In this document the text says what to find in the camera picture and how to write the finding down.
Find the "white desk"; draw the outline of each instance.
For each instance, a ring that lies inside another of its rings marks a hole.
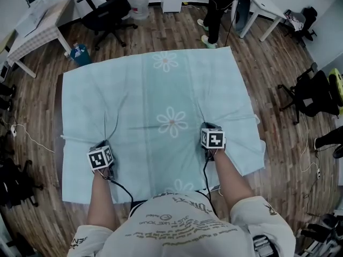
[[[10,66],[16,63],[27,74],[36,78],[36,74],[19,60],[31,51],[54,39],[58,39],[68,55],[70,54],[71,48],[57,28],[57,23],[70,2],[71,0],[63,0],[56,3],[47,11],[34,31],[25,37],[17,35],[7,55],[7,62]]]
[[[276,15],[277,17],[274,20],[274,23],[267,29],[267,31],[262,35],[260,38],[260,41],[263,42],[268,35],[272,32],[273,29],[277,26],[277,24],[282,20],[286,19],[284,13],[277,7],[275,4],[270,0],[252,0],[252,2],[256,5],[256,11],[253,13],[253,15],[250,17],[249,21],[243,28],[243,31],[240,34],[240,38],[243,38],[248,30],[250,29],[251,25],[257,18],[257,16],[263,12],[268,12],[273,15]]]

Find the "white flower print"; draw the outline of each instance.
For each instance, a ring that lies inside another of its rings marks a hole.
[[[176,179],[174,181],[174,187],[167,187],[165,189],[165,192],[192,191],[193,187],[194,186],[192,183],[187,183],[183,186],[182,181],[180,179]]]
[[[178,62],[174,61],[176,58],[176,53],[161,51],[160,54],[154,54],[152,56],[157,62],[154,63],[154,68],[159,69],[163,67],[164,72],[169,72],[170,67],[177,67]]]
[[[157,121],[162,123],[159,127],[159,133],[165,133],[169,130],[170,136],[176,138],[178,136],[178,129],[188,129],[188,124],[181,121],[185,117],[186,113],[184,111],[180,111],[175,115],[174,109],[167,107],[167,115],[157,115]]]

